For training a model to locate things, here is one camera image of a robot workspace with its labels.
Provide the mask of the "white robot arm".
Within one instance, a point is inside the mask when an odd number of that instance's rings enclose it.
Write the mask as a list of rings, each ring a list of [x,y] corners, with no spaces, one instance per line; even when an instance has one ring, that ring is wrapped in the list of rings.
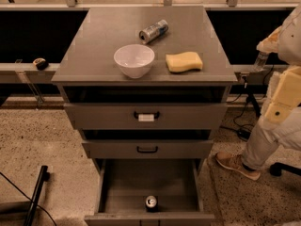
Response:
[[[301,5],[298,5],[283,24],[260,41],[257,50],[277,53],[289,67],[280,77],[263,116],[280,124],[301,104]]]

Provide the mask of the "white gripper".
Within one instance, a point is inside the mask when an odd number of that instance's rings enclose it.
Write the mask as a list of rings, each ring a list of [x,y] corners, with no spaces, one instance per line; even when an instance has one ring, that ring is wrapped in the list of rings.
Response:
[[[256,49],[265,54],[277,52],[278,35],[281,27],[260,41]],[[264,117],[271,123],[280,124],[301,104],[301,67],[291,66],[279,77],[271,103]]]

